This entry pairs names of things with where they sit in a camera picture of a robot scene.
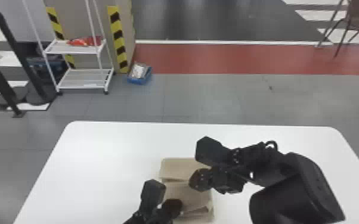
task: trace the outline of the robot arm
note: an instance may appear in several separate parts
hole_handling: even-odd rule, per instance
[[[141,193],[139,209],[124,224],[172,224],[181,213],[182,202],[168,199],[161,208],[166,186],[156,180],[146,181]]]
[[[230,150],[204,137],[197,142],[195,159],[211,167],[190,178],[189,186],[197,191],[240,193],[248,182],[264,187],[250,199],[254,224],[345,220],[321,169],[302,155],[278,152],[274,141]]]

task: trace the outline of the yellow and black striped column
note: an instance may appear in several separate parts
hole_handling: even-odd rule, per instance
[[[120,67],[119,71],[120,73],[127,73],[129,71],[129,63],[128,57],[126,55],[125,40],[120,19],[119,7],[115,5],[107,6],[107,13],[109,15],[110,28],[113,35],[117,61]]]
[[[65,40],[64,34],[63,34],[63,28],[57,18],[57,12],[55,11],[55,8],[54,7],[46,7],[46,11],[47,11],[47,14],[49,15],[51,26],[53,27],[55,36],[59,40]],[[72,55],[70,55],[70,54],[67,54],[67,55],[65,55],[65,59],[68,62],[68,64],[70,65],[70,67],[74,69],[75,68],[74,57],[72,57]]]

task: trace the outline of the metal shelf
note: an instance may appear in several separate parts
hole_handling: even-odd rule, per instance
[[[106,40],[102,40],[100,46],[72,46],[67,40],[54,39],[45,49],[46,54],[100,54],[106,45]]]
[[[114,69],[68,69],[60,83],[60,89],[103,89],[109,85]]]
[[[36,40],[38,41],[38,45],[42,50],[42,55],[45,59],[47,70],[49,71],[50,78],[55,86],[55,90],[60,92],[60,89],[104,89],[104,93],[109,93],[109,84],[113,76],[114,65],[112,56],[110,53],[109,45],[106,41],[106,34],[104,33],[103,25],[101,23],[99,9],[96,3],[96,0],[84,0],[86,6],[86,12],[89,18],[89,26],[90,31],[92,33],[93,40],[96,40],[96,33],[91,13],[91,7],[89,5],[89,1],[93,2],[94,11],[96,13],[96,18],[99,24],[102,41],[100,46],[71,46],[67,43],[67,40],[58,40],[56,35],[54,35],[54,40],[44,49],[42,46],[42,41],[39,37],[38,31],[35,26],[35,22],[33,21],[31,12],[27,5],[27,0],[22,0],[25,11],[28,15],[30,25],[35,33]],[[106,48],[107,54],[109,56],[111,69],[104,69],[101,64],[100,54]],[[66,57],[66,64],[68,66],[68,70],[64,74],[63,78],[59,83],[56,82],[53,75],[53,70],[51,69],[50,63],[47,58],[47,54],[62,54],[62,55],[78,55],[78,54],[88,54],[88,55],[96,55],[98,69],[74,69],[71,67],[70,63],[68,63]]]

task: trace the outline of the wall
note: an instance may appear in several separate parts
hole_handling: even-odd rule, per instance
[[[50,21],[43,0],[26,0],[33,21],[42,41],[54,39]],[[0,12],[17,41],[36,41],[22,0],[0,0]]]

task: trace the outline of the black stand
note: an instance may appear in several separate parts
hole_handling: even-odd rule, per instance
[[[18,60],[21,62],[22,67],[24,68],[30,82],[32,83],[32,88],[29,91],[29,94],[26,97],[26,101],[32,105],[42,105],[52,102],[57,93],[54,88],[44,88],[42,86],[42,81],[37,75],[34,74],[33,70],[30,68],[29,63],[25,59],[25,56],[18,47],[17,41],[11,33],[10,28],[5,22],[4,16],[0,13],[0,29],[3,32],[5,38],[7,39],[11,49],[15,52]]]
[[[11,88],[0,72],[0,106],[10,106],[15,114],[13,117],[23,117],[25,115],[25,112],[17,107],[17,103],[23,102],[27,93],[28,90],[25,87]]]

